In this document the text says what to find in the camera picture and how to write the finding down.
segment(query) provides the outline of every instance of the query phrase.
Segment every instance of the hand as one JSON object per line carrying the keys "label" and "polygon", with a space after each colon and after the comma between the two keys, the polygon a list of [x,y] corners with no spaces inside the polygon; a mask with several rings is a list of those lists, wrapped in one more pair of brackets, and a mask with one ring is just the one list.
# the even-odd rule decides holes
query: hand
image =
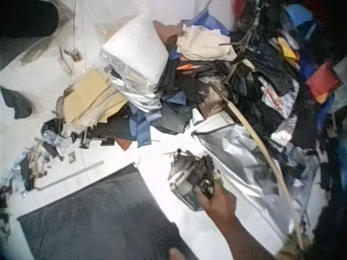
{"label": "hand", "polygon": [[200,189],[197,190],[197,197],[200,205],[204,208],[207,215],[212,219],[218,229],[224,233],[233,225],[236,220],[236,199],[226,191],[220,181],[214,185],[214,194],[208,199]]}

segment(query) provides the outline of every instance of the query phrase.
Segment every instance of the metal engine part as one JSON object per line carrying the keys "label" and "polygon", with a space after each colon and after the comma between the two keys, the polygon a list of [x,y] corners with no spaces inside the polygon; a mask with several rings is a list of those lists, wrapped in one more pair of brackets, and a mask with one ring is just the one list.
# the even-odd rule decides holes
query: metal engine part
{"label": "metal engine part", "polygon": [[197,188],[211,198],[216,177],[211,156],[199,158],[189,151],[182,152],[181,149],[174,153],[168,181],[171,191],[190,209],[202,210],[196,197]]}

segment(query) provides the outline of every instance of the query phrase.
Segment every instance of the plastic bag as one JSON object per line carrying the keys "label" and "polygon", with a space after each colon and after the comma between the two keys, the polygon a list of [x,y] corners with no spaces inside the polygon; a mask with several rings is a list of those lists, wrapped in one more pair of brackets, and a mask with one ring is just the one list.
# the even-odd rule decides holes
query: plastic bag
{"label": "plastic bag", "polygon": [[52,0],[51,2],[58,10],[59,25],[52,35],[40,39],[24,52],[24,55],[20,59],[23,65],[36,61],[41,57],[41,55],[51,46],[54,39],[57,38],[58,43],[63,43],[67,42],[69,35],[72,35],[73,28],[71,21],[74,18],[73,11],[59,0]]}

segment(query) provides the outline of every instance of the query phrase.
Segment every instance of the red fabric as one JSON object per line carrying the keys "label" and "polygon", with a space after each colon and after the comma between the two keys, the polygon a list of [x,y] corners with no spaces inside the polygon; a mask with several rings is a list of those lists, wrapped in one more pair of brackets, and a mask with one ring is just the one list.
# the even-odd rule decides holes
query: red fabric
{"label": "red fabric", "polygon": [[243,0],[232,0],[233,12],[236,18],[240,18],[243,11]]}
{"label": "red fabric", "polygon": [[339,79],[331,70],[329,63],[325,62],[306,83],[310,87],[312,95],[317,98],[334,88],[339,83]]}

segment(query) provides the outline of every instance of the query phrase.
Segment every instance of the metal rod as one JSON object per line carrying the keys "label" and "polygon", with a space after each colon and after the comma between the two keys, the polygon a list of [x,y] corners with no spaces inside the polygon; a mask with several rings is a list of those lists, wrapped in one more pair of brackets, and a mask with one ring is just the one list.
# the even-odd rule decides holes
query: metal rod
{"label": "metal rod", "polygon": [[78,176],[78,175],[80,175],[80,174],[82,174],[84,172],[92,170],[92,169],[94,169],[94,168],[96,168],[96,167],[98,167],[100,165],[103,165],[103,164],[104,164],[104,161],[97,162],[97,163],[92,164],[91,166],[88,166],[88,167],[86,167],[84,169],[81,169],[81,170],[79,170],[79,171],[77,171],[77,172],[75,172],[75,173],[73,173],[73,174],[71,174],[69,176],[66,176],[65,178],[62,178],[62,179],[57,180],[57,181],[54,181],[54,182],[52,182],[52,183],[50,183],[50,184],[48,184],[48,185],[46,185],[44,187],[41,187],[41,188],[36,187],[36,189],[38,191],[43,191],[43,190],[45,190],[47,188],[50,188],[50,187],[55,186],[55,185],[57,185],[59,183],[62,183],[63,181],[66,181],[66,180],[69,180],[71,178],[74,178],[74,177],[76,177],[76,176]]}

